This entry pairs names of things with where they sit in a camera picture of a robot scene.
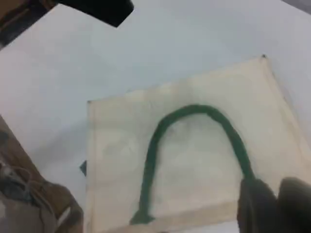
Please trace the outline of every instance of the wire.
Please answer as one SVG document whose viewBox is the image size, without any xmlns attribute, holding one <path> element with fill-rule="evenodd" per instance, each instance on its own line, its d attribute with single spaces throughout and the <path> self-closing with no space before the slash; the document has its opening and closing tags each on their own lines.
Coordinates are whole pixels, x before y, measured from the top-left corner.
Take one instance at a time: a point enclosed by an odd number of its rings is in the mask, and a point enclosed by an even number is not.
<svg viewBox="0 0 311 233">
<path fill-rule="evenodd" d="M 25 169 L 25 168 L 18 167 L 18 166 L 8 166 L 8 165 L 4 165 L 3 167 L 8 167 L 11 170 L 13 170 L 14 172 L 16 172 L 16 170 L 20 170 L 20 171 L 24 171 L 28 174 L 28 179 L 26 181 L 24 181 L 22 178 L 16 179 L 10 175 L 9 176 L 10 176 L 10 179 L 12 181 L 23 185 L 25 187 L 24 192 L 31 193 L 33 198 L 36 200 L 36 202 L 39 203 L 39 205 L 40 205 L 40 207 L 39 207 L 39 218 L 40 218 L 40 221 L 42 223 L 42 233 L 45 232 L 45 223 L 44 223 L 44 220 L 42 218 L 42 208 L 43 207 L 45 207 L 45 209 L 48 209 L 49 212 L 52 214 L 52 217 L 53 217 L 52 232 L 55 232 L 56 228 L 57 228 L 57 218 L 56 218 L 55 212 L 54 212 L 52 206 L 50 205 L 50 203 L 39 193 L 43 189 L 43 186 L 48 182 L 40 183 L 38 181 L 31 180 L 32 175 L 31 175 L 30 171 Z M 36 191 L 34 188 L 31 187 L 32 183 L 40 185 L 39 191 Z"/>
</svg>

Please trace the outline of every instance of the bag handle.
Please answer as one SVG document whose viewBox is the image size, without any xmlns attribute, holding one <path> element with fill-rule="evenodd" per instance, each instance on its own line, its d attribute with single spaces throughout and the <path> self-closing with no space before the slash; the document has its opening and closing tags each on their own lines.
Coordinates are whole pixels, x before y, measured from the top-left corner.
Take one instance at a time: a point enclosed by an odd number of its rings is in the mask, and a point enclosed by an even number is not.
<svg viewBox="0 0 311 233">
<path fill-rule="evenodd" d="M 212 118 L 222 126 L 227 137 L 230 140 L 231 146 L 238 159 L 244 178 L 255 178 L 242 139 L 240 138 L 238 132 L 233 128 L 230 121 L 218 109 L 208 105 L 198 104 L 182 107 L 161 119 L 151 138 L 145 161 L 138 211 L 130 220 L 130 225 L 148 224 L 149 222 L 154 220 L 154 217 L 149 214 L 149 207 L 151 199 L 151 188 L 155 177 L 156 165 L 158 163 L 156 155 L 159 142 L 164 133 L 172 124 L 184 117 L 194 114 L 207 114 L 210 118 Z"/>
</svg>

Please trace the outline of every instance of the white table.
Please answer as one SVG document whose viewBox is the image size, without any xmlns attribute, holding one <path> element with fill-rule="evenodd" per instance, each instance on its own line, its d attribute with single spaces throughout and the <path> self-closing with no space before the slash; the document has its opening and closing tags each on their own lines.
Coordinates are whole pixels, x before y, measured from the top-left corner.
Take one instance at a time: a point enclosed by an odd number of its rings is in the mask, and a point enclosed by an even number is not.
<svg viewBox="0 0 311 233">
<path fill-rule="evenodd" d="M 0 51 L 0 113 L 48 180 L 84 206 L 88 100 L 263 53 L 311 143 L 310 15 L 278 0 L 133 3 L 118 28 L 58 5 Z"/>
</svg>

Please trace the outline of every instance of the beige bag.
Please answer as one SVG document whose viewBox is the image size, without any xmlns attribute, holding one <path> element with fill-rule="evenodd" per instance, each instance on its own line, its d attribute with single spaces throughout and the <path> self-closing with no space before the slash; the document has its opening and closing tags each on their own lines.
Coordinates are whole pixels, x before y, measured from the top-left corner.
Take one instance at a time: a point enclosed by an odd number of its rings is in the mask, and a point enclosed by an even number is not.
<svg viewBox="0 0 311 233">
<path fill-rule="evenodd" d="M 195 115 L 161 143 L 148 225 L 138 209 L 145 157 L 158 122 L 189 104 L 219 109 L 241 136 L 255 175 L 311 182 L 311 153 L 263 56 L 209 74 L 89 103 L 86 232 L 158 233 L 236 218 L 242 174 L 223 129 Z"/>
</svg>

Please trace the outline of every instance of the green rope handle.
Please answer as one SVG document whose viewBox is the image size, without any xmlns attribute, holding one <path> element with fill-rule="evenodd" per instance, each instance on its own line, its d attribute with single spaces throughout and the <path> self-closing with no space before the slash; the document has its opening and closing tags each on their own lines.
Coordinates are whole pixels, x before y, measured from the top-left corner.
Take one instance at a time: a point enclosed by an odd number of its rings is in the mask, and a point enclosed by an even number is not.
<svg viewBox="0 0 311 233">
<path fill-rule="evenodd" d="M 149 215 L 149 207 L 151 188 L 155 177 L 156 164 L 158 162 L 156 159 L 158 144 L 169 126 L 171 126 L 181 118 L 193 114 L 207 114 L 210 118 L 221 124 L 230 140 L 231 146 L 236 154 L 244 177 L 247 179 L 255 178 L 245 146 L 238 132 L 232 127 L 230 121 L 219 110 L 211 106 L 197 104 L 182 107 L 164 117 L 159 122 L 151 138 L 145 161 L 138 211 L 130 220 L 131 225 L 147 224 L 154 220 L 154 218 Z"/>
</svg>

